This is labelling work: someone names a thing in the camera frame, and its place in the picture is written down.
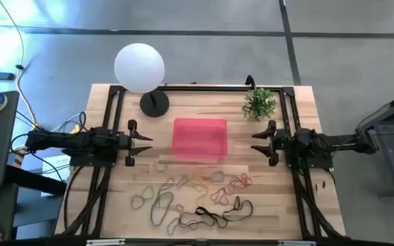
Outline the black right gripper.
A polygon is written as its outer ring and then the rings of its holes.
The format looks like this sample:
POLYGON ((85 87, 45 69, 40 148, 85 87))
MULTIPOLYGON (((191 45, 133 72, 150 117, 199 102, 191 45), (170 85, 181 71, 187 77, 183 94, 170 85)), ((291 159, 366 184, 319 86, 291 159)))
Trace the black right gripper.
POLYGON ((271 167, 276 166, 279 162, 279 154, 277 153, 277 150, 284 150, 288 140, 285 130, 277 129, 276 122, 274 120, 270 120, 267 128, 263 132, 253 134, 252 138, 270 139, 268 146, 251 146, 251 148, 269 158, 269 165, 271 167))

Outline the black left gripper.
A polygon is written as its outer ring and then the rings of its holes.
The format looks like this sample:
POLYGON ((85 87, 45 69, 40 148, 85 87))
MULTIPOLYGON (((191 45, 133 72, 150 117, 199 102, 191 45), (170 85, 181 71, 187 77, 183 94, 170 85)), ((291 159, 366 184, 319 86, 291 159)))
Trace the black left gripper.
POLYGON ((127 167, 134 167, 135 156, 145 150, 149 150, 152 148, 152 146, 134 147, 135 145, 134 139, 139 139, 144 141, 152 141, 153 139, 149 137, 145 137, 136 131, 137 122, 135 120, 129 120, 127 126, 129 130, 129 134, 126 134, 123 131, 118 132, 118 149, 126 150, 128 152, 125 157, 125 165, 127 167))

